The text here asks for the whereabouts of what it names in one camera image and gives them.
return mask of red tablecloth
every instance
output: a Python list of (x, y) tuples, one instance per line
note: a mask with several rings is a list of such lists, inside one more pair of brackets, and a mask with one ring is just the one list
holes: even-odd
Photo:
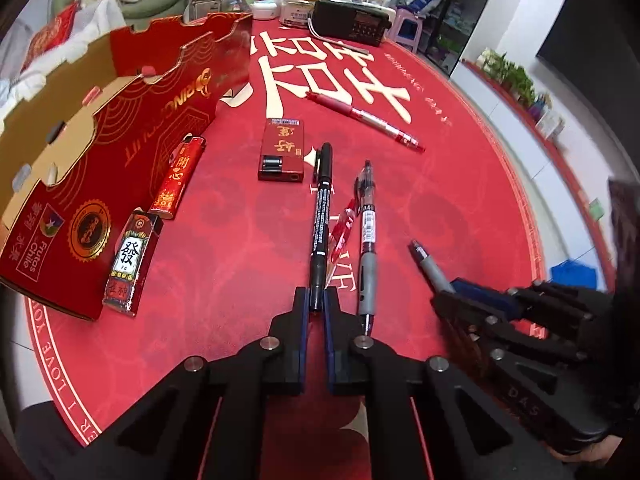
[[(290, 309), (295, 286), (306, 285), (312, 168), (306, 166), (303, 184), (257, 180), (266, 116), (302, 119), (305, 153), (332, 143), (334, 216), (364, 160), (372, 161), (374, 336), (398, 353), (425, 359), (444, 352), (430, 289), (406, 248), (410, 238), (423, 242), (451, 278), (507, 288), (542, 277), (538, 234), (513, 169), (482, 119), (435, 68), (393, 43), (371, 48), (367, 59), (274, 21), (254, 22), (254, 35), (251, 88), (218, 105), (177, 217), (165, 223), (138, 316), (105, 309), (91, 323), (27, 302), (44, 378), (83, 444), (185, 357), (228, 356), (264, 336), (271, 318)], [(352, 98), (356, 108), (417, 137), (426, 153), (302, 99), (307, 88)], [(348, 312), (356, 309), (358, 240), (354, 234), (333, 280)], [(360, 401), (328, 395), (322, 338), (321, 326), (311, 324), (306, 394), (270, 400), (263, 478), (370, 475), (364, 437), (339, 429), (354, 419)]]

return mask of black marker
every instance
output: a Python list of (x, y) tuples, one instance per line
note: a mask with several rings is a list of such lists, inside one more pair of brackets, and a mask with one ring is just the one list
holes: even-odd
[(309, 312), (322, 312), (324, 280), (326, 278), (326, 251), (329, 241), (329, 198), (334, 154), (331, 145), (325, 142), (316, 152), (314, 182), (318, 186), (316, 215), (314, 216), (314, 238), (309, 264)]

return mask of ballpoint pen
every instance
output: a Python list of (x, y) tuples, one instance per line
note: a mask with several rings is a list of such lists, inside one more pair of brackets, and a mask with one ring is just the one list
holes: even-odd
[(309, 263), (309, 312), (321, 312), (326, 279), (326, 252), (329, 239), (329, 197), (333, 171), (333, 151), (325, 142), (316, 153), (314, 181), (318, 186), (316, 214), (314, 216), (314, 238)]
[(371, 335), (373, 317), (376, 315), (376, 285), (378, 284), (378, 257), (376, 256), (376, 205), (374, 204), (373, 168), (365, 161), (364, 168), (354, 185), (360, 201), (362, 215), (362, 244), (360, 270), (358, 272), (358, 314), (365, 335)]
[(411, 135), (398, 130), (396, 127), (392, 126), (386, 121), (383, 121), (375, 115), (372, 115), (364, 110), (358, 110), (357, 108), (354, 108), (347, 103), (338, 101), (338, 99), (334, 99), (323, 94), (318, 94), (316, 92), (308, 91), (306, 93), (306, 98), (310, 101), (318, 103), (319, 105), (329, 108), (334, 112), (338, 112), (339, 114), (356, 119), (361, 123), (368, 124), (369, 126), (372, 126), (378, 131), (391, 137), (396, 142), (404, 144), (411, 150), (415, 150), (416, 152), (420, 153), (424, 152), (424, 146), (421, 146), (417, 139), (414, 139)]
[(411, 240), (411, 243), (409, 243), (409, 251), (411, 252), (411, 256), (414, 258), (415, 263), (420, 266), (423, 274), (431, 283), (434, 292), (440, 292), (442, 290), (455, 292), (453, 286), (444, 275), (444, 272), (442, 272), (433, 257), (426, 251), (420, 242)]

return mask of red pen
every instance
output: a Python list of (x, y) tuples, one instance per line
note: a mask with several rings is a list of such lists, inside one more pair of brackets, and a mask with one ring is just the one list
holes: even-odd
[(358, 110), (351, 105), (345, 104), (342, 101), (338, 101), (338, 99), (333, 99), (332, 97), (327, 97), (326, 95), (317, 94), (316, 92), (308, 91), (306, 93), (306, 98), (310, 99), (311, 101), (315, 101), (316, 103), (321, 104), (326, 108), (330, 108), (331, 110), (338, 112), (339, 114), (346, 115), (347, 117), (356, 119), (361, 123), (373, 126), (375, 129), (383, 132), (384, 134), (387, 134), (396, 142), (404, 144), (406, 147), (411, 148), (416, 152), (424, 152), (424, 147), (418, 143), (417, 139), (414, 139), (411, 135), (398, 130), (397, 128), (391, 126), (391, 124), (377, 118), (374, 115), (371, 115), (368, 112), (365, 112), (364, 110)]

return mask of black radio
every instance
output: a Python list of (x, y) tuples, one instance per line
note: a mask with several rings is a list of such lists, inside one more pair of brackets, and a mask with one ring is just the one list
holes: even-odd
[(378, 46), (391, 22), (386, 12), (353, 2), (318, 0), (311, 23), (320, 36)]

